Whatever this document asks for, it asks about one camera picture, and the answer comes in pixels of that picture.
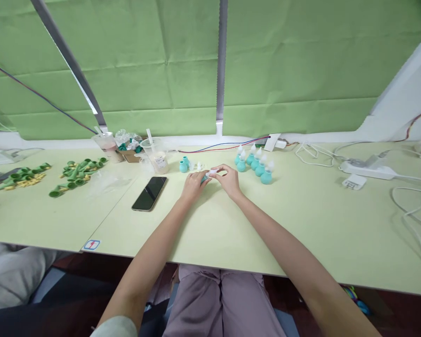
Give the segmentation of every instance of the pink pants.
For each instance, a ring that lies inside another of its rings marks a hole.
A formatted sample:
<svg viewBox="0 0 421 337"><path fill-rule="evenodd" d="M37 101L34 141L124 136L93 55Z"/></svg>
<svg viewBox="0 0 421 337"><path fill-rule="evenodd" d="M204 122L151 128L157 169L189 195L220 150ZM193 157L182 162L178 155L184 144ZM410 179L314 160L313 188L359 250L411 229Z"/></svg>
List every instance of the pink pants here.
<svg viewBox="0 0 421 337"><path fill-rule="evenodd" d="M282 336L260 274L181 264L164 336Z"/></svg>

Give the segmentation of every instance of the plastic cup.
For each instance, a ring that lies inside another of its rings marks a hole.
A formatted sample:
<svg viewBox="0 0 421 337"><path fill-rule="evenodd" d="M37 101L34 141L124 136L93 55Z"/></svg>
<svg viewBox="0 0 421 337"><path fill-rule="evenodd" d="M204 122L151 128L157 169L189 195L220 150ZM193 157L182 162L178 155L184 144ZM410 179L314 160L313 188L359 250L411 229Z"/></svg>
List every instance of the plastic cup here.
<svg viewBox="0 0 421 337"><path fill-rule="evenodd" d="M153 137L153 143L149 139L140 142L140 146L145 150L154 170L158 174L166 174L168 172L167 151L161 138Z"/></svg>
<svg viewBox="0 0 421 337"><path fill-rule="evenodd" d="M103 150L106 157L115 163L124 161L123 156L117 151L117 144L112 136L112 132L99 133L92 137L100 149Z"/></svg>

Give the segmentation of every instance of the light green table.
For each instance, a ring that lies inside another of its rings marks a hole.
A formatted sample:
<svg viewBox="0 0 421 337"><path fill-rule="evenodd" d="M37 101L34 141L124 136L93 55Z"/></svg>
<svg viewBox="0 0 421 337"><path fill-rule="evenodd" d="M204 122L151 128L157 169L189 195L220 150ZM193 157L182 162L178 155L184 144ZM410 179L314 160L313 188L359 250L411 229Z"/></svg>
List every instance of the light green table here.
<svg viewBox="0 0 421 337"><path fill-rule="evenodd" d="M336 147L323 146L331 150ZM401 143L357 144L342 149L340 154L367 159L372 153L402 146L409 148ZM215 151L189 157L201 161L207 169L221 163L234 167L235 153ZM306 245L338 282L421 294L421 252L400 219L402 211L390 198L394 186L421 184L369 178L363 189L354 191L342 187L348 175L337 166L306 165L293 152L275 150L267 154L276 165L273 184L262 185L248 170L239 174L241 189ZM151 212L131 210L151 177L136 166L134 172L140 178L90 237L101 242L96 252L134 256L139 251L181 194L186 178L179 172L181 156L176 154L170 160L167 185ZM421 177L421 159L416 156L391 152L388 163L400 174ZM411 209L421 202L421 194L403 191L399 200ZM169 260L284 275L215 180L187 216Z"/></svg>
<svg viewBox="0 0 421 337"><path fill-rule="evenodd" d="M67 161L99 157L103 157L100 149L45 150L18 163L0 165L3 173L23 166L34 168L44 162L53 166L36 185L0 191L0 242L80 251L133 181L104 195L91 196L91 184L56 199L48 197L48 193L57 184L66 183L59 176ZM106 163L101 170L122 171L134 177L133 165Z"/></svg>

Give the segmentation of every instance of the white sleeve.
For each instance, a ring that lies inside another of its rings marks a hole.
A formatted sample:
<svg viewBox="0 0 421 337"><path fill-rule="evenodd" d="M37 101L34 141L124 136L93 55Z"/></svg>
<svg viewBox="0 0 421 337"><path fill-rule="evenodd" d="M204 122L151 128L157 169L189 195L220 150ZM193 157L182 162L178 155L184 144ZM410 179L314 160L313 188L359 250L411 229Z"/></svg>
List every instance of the white sleeve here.
<svg viewBox="0 0 421 337"><path fill-rule="evenodd" d="M125 316L109 318L90 337L137 337L134 322Z"/></svg>

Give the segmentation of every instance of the green roller blind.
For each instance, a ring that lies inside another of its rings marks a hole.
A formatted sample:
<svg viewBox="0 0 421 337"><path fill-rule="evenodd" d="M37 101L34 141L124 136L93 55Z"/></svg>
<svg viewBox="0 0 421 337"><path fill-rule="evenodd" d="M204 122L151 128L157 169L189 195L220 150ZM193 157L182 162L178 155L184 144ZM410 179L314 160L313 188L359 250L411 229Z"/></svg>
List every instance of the green roller blind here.
<svg viewBox="0 0 421 337"><path fill-rule="evenodd" d="M215 133L218 0L47 6L111 131Z"/></svg>
<svg viewBox="0 0 421 337"><path fill-rule="evenodd" d="M421 42L421 0L230 0L226 135L356 130Z"/></svg>
<svg viewBox="0 0 421 337"><path fill-rule="evenodd" d="M29 0L0 0L0 66L92 127L89 105ZM78 139L92 133L0 72L0 121L24 139Z"/></svg>

